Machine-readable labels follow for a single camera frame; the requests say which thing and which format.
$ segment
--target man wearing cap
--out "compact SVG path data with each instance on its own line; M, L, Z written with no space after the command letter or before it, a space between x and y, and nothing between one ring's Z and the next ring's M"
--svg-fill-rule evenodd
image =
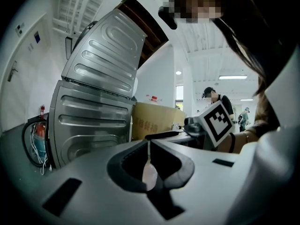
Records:
M245 108L245 111L242 112L240 116L242 116L242 119L240 121L240 132L244 132L246 129L246 125L250 124L249 119L248 119L248 114L250 110L248 107Z
M219 95L219 94L216 93L216 91L213 88L207 87L204 90L202 98L205 98L206 101L209 104L213 104L217 101L221 101L222 104L224 105L225 109L227 110L230 119L231 120L233 119L233 107L232 107L231 102L229 101L229 98L227 96Z

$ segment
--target person in green shirt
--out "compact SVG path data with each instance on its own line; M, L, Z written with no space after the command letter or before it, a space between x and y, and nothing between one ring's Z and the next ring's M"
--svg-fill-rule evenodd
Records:
M249 108L246 107L245 111L241 113L241 120L239 121L240 123L240 132L245 131L246 125L250 124L249 118L248 118L248 113L250 112Z

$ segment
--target washing machine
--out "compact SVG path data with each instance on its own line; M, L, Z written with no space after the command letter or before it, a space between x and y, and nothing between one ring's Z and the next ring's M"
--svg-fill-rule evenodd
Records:
M85 153L128 142L145 38L117 9L79 37L50 106L48 149L56 168Z

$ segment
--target red fire extinguisher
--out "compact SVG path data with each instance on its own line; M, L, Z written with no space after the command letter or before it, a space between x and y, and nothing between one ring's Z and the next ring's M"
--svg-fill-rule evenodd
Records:
M39 117L44 118L45 105L41 105L39 108Z

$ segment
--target person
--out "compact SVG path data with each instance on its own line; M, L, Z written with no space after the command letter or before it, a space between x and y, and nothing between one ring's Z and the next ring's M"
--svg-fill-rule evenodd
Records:
M216 93L216 90L211 87L207 87L202 94L202 98L206 98L206 100L210 104L221 101L225 109L227 110L230 119L233 120L233 106L231 105L231 102L227 96L219 95Z
M265 96L288 62L299 41L297 0L169 0L174 13L194 21L211 19L223 33L229 47L258 74L258 104L255 122L247 130L228 135L218 151L239 153L243 145L256 142L263 134L279 126L276 114Z
M243 111L239 117L239 124L240 124L240 132L244 132L246 130L246 125L250 124L248 114L250 110L248 107L245 108L245 111Z

